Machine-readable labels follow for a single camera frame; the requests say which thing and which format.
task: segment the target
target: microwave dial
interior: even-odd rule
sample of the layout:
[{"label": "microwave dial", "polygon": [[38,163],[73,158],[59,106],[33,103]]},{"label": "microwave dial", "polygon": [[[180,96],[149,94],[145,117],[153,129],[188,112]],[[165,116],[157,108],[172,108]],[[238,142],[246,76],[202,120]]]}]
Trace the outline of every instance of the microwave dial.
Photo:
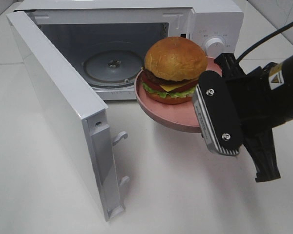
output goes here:
[{"label": "microwave dial", "polygon": [[218,55],[224,52],[225,43],[219,37],[212,37],[204,43],[203,48],[205,49],[207,56],[216,58]]}]

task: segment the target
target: microwave door frame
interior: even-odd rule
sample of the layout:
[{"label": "microwave door frame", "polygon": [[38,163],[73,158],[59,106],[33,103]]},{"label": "microwave door frame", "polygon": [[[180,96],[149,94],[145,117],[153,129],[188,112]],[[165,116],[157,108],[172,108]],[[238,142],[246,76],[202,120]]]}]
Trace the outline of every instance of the microwave door frame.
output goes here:
[{"label": "microwave door frame", "polygon": [[107,105],[25,12],[7,17],[43,114],[108,221],[124,206]]}]

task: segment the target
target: robotic arm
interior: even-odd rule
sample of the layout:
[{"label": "robotic arm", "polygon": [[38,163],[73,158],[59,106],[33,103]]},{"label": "robotic arm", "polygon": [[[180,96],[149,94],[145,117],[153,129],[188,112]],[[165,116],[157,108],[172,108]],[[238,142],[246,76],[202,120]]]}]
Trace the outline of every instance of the robotic arm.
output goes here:
[{"label": "robotic arm", "polygon": [[233,54],[222,53],[214,62],[222,76],[202,73],[192,99],[208,149],[235,156],[244,144],[256,182],[280,178],[272,128],[293,119],[293,56],[247,75]]}]

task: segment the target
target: plate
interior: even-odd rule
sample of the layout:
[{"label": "plate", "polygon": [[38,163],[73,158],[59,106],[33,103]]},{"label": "plate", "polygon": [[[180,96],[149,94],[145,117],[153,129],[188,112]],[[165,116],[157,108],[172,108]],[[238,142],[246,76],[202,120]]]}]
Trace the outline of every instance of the plate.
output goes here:
[{"label": "plate", "polygon": [[[214,58],[208,57],[206,70],[212,70],[221,75],[221,69],[214,63]],[[189,133],[201,132],[192,101],[169,105],[149,98],[142,87],[140,73],[135,79],[135,94],[140,107],[149,117],[174,130]]]}]

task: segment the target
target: warning label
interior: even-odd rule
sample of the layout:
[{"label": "warning label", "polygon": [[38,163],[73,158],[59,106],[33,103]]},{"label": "warning label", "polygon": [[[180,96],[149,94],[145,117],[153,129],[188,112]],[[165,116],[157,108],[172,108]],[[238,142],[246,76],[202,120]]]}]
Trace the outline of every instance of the warning label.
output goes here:
[{"label": "warning label", "polygon": [[270,89],[276,89],[283,84],[282,63],[280,63],[269,71],[269,86]]}]

